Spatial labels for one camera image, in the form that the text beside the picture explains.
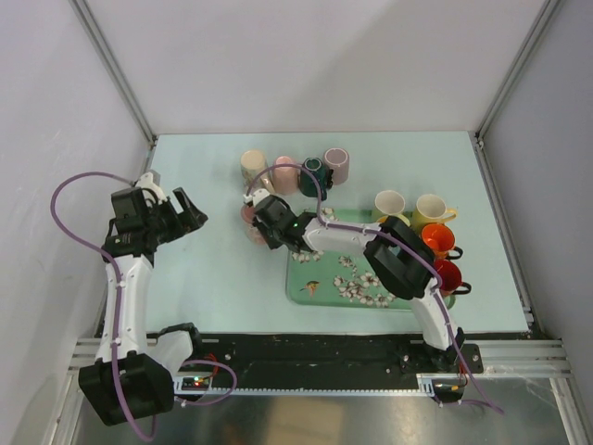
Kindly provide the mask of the cream floral mug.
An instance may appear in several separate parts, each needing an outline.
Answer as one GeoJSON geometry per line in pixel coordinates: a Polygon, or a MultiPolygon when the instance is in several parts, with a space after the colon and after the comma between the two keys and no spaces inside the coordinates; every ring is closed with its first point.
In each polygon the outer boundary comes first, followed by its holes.
{"type": "MultiPolygon", "coordinates": [[[[252,185],[255,177],[268,168],[265,154],[257,149],[251,149],[242,154],[240,159],[241,173],[243,176],[244,190],[247,191],[252,185]]],[[[274,194],[275,189],[271,181],[271,174],[265,172],[255,182],[255,189],[264,188],[274,194]]]]}

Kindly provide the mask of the light green mug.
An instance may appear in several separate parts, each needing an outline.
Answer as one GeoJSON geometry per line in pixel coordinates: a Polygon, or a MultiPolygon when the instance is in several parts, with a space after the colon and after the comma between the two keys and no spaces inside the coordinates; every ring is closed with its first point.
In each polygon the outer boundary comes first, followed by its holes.
{"type": "Polygon", "coordinates": [[[410,226],[410,220],[404,215],[405,198],[394,190],[380,191],[374,199],[372,218],[376,222],[383,222],[388,216],[394,216],[410,226]]]}

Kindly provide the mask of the yellow mug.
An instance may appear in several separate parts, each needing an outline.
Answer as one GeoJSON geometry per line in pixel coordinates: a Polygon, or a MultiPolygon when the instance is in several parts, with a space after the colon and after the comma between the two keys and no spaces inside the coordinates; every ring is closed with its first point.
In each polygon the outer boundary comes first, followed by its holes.
{"type": "Polygon", "coordinates": [[[445,201],[434,194],[425,194],[418,197],[411,214],[411,228],[421,231],[430,223],[448,223],[458,216],[455,209],[450,209],[445,201]]]}

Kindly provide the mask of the orange mug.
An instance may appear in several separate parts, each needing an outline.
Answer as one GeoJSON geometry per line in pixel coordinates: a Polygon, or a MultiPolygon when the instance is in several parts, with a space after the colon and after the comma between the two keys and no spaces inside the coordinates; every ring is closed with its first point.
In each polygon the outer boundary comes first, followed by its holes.
{"type": "Polygon", "coordinates": [[[456,245],[453,232],[444,224],[430,223],[421,230],[422,241],[441,260],[459,260],[463,250],[456,245]]]}

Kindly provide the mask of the red mug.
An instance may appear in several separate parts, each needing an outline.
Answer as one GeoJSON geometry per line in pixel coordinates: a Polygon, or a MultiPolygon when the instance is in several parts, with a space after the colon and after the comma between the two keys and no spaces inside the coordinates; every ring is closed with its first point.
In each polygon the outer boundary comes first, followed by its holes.
{"type": "Polygon", "coordinates": [[[461,270],[452,261],[436,260],[435,269],[442,280],[440,292],[443,297],[472,292],[472,286],[462,280],[461,270]]]}

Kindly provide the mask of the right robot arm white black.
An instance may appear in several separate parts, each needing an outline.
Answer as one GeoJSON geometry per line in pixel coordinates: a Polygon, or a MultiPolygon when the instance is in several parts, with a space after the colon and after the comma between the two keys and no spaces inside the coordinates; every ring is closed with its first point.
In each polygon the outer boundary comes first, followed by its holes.
{"type": "Polygon", "coordinates": [[[243,201],[254,210],[253,224],[271,249],[285,246],[295,253],[363,255],[381,285],[410,303],[429,363],[447,372],[465,362],[461,355],[465,335],[441,295],[435,254],[399,218],[390,216],[383,223],[340,223],[319,212],[295,215],[283,198],[265,189],[245,194],[243,201]]]}

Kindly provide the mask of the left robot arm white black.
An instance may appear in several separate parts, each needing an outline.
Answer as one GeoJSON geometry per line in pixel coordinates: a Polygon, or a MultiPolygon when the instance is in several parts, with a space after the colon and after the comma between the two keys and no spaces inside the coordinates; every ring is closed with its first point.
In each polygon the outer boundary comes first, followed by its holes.
{"type": "Polygon", "coordinates": [[[182,209],[156,189],[133,186],[111,196],[114,216],[102,245],[107,272],[103,338],[79,386],[107,426],[166,413],[173,406],[173,376],[198,368],[205,347],[194,324],[161,329],[148,347],[147,292],[158,247],[200,229],[207,215],[185,191],[173,191],[182,209]]]}

